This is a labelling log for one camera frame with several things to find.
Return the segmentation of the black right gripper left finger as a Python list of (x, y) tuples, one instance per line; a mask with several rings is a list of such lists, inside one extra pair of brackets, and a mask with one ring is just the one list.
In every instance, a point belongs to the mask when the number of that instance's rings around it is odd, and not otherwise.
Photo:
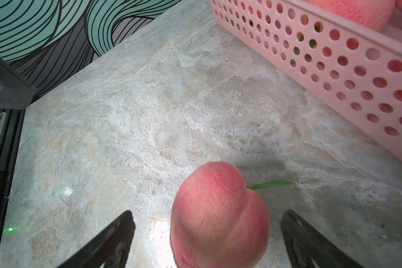
[(124, 211), (61, 268), (124, 268), (136, 225), (131, 211)]

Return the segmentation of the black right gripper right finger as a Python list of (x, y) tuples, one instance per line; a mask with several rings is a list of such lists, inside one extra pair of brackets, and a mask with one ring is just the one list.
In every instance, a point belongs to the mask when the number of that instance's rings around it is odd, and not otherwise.
[(292, 209), (280, 229), (292, 268), (362, 268)]

